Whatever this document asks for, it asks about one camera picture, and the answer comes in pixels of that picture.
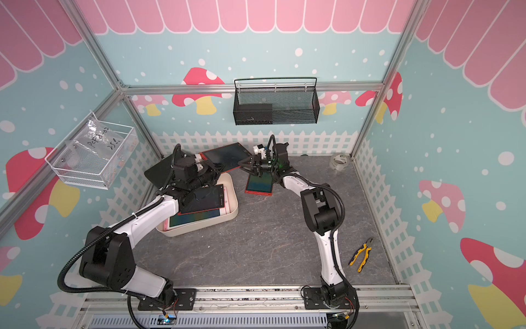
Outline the cream plastic storage box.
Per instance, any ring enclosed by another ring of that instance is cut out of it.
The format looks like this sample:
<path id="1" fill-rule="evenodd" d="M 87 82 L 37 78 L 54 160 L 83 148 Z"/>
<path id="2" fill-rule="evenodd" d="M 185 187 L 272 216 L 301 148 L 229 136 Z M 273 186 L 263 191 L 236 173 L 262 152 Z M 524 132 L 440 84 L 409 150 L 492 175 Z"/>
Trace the cream plastic storage box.
<path id="1" fill-rule="evenodd" d="M 177 214 L 157 225 L 156 230 L 167 237 L 176 237 L 234 219 L 238 215 L 239 207 L 231 175 L 221 174 L 218 183 L 223 187 L 223 194 L 216 189 L 216 197 L 207 197 L 205 201 L 210 203 L 214 198 L 223 196 L 222 208 Z"/>

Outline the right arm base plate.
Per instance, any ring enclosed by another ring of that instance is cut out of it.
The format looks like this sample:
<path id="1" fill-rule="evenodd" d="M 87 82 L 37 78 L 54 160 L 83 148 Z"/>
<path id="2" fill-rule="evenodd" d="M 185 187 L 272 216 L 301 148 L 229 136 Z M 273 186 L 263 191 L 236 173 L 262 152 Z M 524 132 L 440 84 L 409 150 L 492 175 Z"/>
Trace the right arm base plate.
<path id="1" fill-rule="evenodd" d="M 303 286 L 300 296 L 307 310 L 359 310 L 360 303 L 354 288 L 334 293 L 325 287 Z"/>

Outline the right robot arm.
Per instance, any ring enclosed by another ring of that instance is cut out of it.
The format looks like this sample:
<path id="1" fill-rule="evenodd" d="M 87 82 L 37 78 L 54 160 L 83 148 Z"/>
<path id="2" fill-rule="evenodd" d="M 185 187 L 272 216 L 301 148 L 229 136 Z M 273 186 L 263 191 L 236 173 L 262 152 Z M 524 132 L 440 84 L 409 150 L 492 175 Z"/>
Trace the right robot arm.
<path id="1" fill-rule="evenodd" d="M 321 258 L 324 303 L 336 308 L 348 302 L 357 310 L 358 303 L 351 301 L 356 291 L 343 272 L 338 249 L 338 229 L 345 219 L 341 196 L 330 185 L 312 182 L 293 168 L 288 158 L 288 143 L 278 143 L 274 135 L 267 145 L 255 146 L 254 154 L 238 164 L 253 177 L 269 174 L 271 184 L 279 184 L 300 197 L 305 224 L 315 236 Z"/>

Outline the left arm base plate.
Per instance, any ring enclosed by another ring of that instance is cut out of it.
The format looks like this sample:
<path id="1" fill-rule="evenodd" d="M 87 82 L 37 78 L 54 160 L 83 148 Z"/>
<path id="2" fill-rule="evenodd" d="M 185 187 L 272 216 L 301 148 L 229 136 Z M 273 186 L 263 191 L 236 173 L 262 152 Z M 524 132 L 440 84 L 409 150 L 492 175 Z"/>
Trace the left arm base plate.
<path id="1" fill-rule="evenodd" d="M 191 311 L 196 301 L 197 289 L 172 288 L 159 297 L 146 297 L 138 304 L 139 311 Z"/>

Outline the red writing tablet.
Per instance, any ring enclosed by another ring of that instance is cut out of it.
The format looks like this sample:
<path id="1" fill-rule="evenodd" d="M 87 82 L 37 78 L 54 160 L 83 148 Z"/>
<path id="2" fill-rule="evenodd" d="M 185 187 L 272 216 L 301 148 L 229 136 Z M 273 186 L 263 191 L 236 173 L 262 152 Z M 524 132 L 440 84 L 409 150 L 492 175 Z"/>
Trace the red writing tablet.
<path id="1" fill-rule="evenodd" d="M 249 175 L 245 193 L 252 195 L 271 196 L 273 191 L 273 177 L 269 172 L 263 172 L 261 176 Z"/>
<path id="2" fill-rule="evenodd" d="M 189 214 L 220 209 L 225 206 L 223 185 L 207 186 L 196 189 L 182 198 L 179 203 L 179 212 Z"/>
<path id="3" fill-rule="evenodd" d="M 233 143 L 215 149 L 201 152 L 204 159 L 222 165 L 222 172 L 229 172 L 239 168 L 239 162 L 249 158 L 251 153 L 240 143 Z"/>

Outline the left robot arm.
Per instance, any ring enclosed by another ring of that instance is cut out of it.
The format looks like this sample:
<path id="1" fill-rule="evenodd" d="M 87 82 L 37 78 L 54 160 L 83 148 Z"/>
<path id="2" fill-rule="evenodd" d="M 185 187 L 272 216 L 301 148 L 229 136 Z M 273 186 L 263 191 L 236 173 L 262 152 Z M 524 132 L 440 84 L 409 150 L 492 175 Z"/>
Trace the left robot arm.
<path id="1" fill-rule="evenodd" d="M 196 156 L 173 156 L 170 172 L 155 199 L 107 228 L 96 226 L 84 247 L 58 274 L 57 286 L 66 293 L 115 292 L 146 300 L 159 308 L 178 301 L 173 282 L 137 266 L 133 249 L 158 224 L 179 213 L 199 189 L 214 186 L 223 165 Z"/>

